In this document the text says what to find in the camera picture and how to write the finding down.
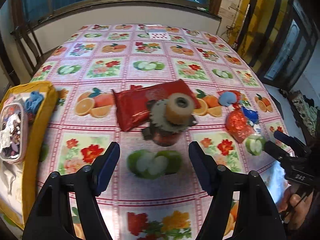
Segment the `person's right hand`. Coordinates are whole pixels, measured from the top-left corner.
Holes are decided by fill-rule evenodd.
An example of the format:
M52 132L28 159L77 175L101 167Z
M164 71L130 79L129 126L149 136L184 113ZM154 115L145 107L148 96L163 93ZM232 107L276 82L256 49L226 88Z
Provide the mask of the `person's right hand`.
M287 224L289 230L297 230L302 226L309 212L312 198L313 192L302 199L296 194L296 189L293 186L285 190L283 198L278 204L278 211L285 211L289 205L294 208L284 219L284 223Z

